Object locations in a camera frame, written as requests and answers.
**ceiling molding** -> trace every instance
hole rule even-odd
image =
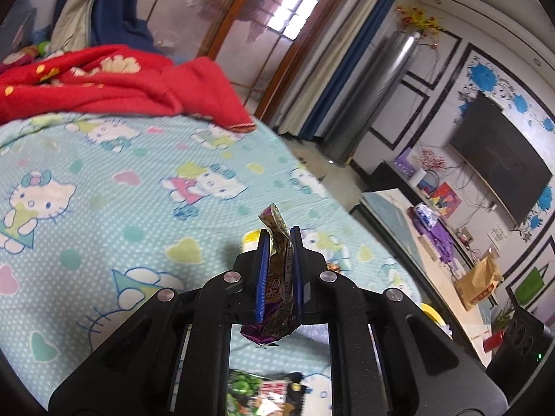
[[[420,1],[465,20],[503,43],[555,88],[555,54],[514,19],[481,0],[439,0],[440,5],[435,0]]]

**bed sheet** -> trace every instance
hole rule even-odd
[[[0,348],[46,406],[160,287],[188,291],[232,268],[272,202],[358,286],[420,303],[406,271],[261,123],[240,135],[185,116],[53,113],[0,127]],[[234,327],[230,367],[329,387],[327,345],[299,333],[262,349]]]

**black speaker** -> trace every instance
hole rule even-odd
[[[549,327],[522,308],[510,288],[507,292],[514,314],[487,374],[511,404],[545,362],[554,341]]]

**black tv screen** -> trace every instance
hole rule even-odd
[[[501,108],[479,93],[450,145],[486,181],[514,221],[524,222],[551,172]]]

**paper note on wall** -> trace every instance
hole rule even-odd
[[[509,238],[507,231],[498,223],[493,226],[487,236],[491,239],[491,242],[493,242],[493,245],[495,245],[498,251],[501,245]]]

